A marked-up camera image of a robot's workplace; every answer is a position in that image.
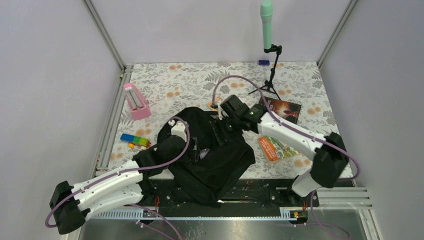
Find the black fabric student bag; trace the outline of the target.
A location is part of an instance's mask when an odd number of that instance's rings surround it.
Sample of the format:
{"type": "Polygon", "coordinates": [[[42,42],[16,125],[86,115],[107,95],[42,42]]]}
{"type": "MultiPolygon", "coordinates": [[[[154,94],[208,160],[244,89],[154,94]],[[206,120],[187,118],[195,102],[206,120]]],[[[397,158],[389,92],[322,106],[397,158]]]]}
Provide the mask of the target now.
{"type": "Polygon", "coordinates": [[[215,203],[255,164],[254,150],[240,131],[219,144],[211,125],[215,118],[208,111],[186,107],[176,116],[188,124],[190,146],[168,169],[192,200],[215,203]]]}

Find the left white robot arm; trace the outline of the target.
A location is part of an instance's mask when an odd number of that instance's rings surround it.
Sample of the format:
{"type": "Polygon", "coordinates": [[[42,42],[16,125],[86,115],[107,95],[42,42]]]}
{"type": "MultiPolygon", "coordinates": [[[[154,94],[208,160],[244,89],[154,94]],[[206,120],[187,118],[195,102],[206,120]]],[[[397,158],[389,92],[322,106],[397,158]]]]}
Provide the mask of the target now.
{"type": "Polygon", "coordinates": [[[63,181],[55,186],[44,221],[61,235],[82,227],[92,217],[124,205],[152,204],[155,192],[147,186],[149,177],[179,161],[192,143],[192,126],[180,117],[168,124],[170,136],[139,152],[134,159],[104,174],[80,183],[63,181]]]}

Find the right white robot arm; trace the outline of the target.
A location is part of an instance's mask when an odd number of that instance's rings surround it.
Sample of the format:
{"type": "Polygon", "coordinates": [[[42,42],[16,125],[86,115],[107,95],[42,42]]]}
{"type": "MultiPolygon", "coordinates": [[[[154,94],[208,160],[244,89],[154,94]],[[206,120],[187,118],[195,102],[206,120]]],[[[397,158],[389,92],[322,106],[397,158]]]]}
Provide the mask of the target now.
{"type": "Polygon", "coordinates": [[[298,175],[286,193],[293,206],[301,205],[312,191],[333,188],[349,163],[344,141],[335,132],[323,135],[306,130],[276,115],[267,105],[248,107],[235,95],[211,107],[217,110],[217,124],[226,137],[236,131],[251,131],[279,140],[312,161],[310,170],[298,175]]]}

